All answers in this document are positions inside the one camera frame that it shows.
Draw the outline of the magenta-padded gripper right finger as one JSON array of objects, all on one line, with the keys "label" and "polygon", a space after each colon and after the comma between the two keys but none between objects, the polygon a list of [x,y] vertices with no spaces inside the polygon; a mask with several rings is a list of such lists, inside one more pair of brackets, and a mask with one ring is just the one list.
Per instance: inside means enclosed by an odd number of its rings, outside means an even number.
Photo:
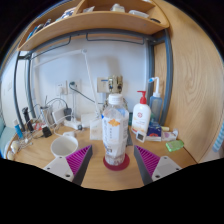
[{"label": "magenta-padded gripper right finger", "polygon": [[138,145],[134,146],[134,156],[144,185],[181,170],[168,156],[159,157]]}]

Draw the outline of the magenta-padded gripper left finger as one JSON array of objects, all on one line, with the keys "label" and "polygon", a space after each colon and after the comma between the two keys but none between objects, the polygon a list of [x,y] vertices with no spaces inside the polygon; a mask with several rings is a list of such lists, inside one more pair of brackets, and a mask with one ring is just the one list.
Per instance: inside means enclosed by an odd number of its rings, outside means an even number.
[{"label": "magenta-padded gripper left finger", "polygon": [[55,158],[44,167],[44,170],[76,185],[81,185],[92,154],[92,146],[88,145],[66,157]]}]

